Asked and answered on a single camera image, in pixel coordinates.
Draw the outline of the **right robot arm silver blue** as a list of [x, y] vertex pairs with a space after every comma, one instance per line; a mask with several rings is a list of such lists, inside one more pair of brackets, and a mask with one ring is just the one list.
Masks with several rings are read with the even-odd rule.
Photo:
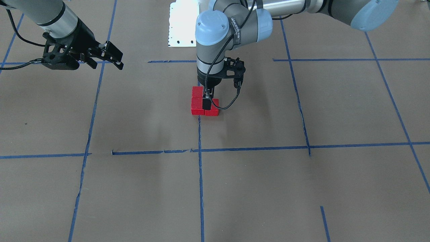
[[93, 32], [62, 0], [2, 0], [8, 12], [18, 9], [43, 29], [42, 58], [29, 61], [52, 70], [77, 70], [80, 62], [97, 67], [95, 58], [123, 69], [123, 53], [110, 41], [99, 43]]

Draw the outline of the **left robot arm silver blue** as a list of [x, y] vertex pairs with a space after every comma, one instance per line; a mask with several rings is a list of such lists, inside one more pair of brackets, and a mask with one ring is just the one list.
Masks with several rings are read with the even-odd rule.
[[273, 22], [303, 12], [322, 13], [353, 29], [369, 32], [393, 14], [397, 0], [211, 0], [196, 20], [197, 75], [200, 90], [193, 88], [191, 111], [207, 115], [222, 107], [214, 88], [233, 79], [239, 94], [244, 62], [226, 57], [226, 51], [261, 42], [273, 32]]

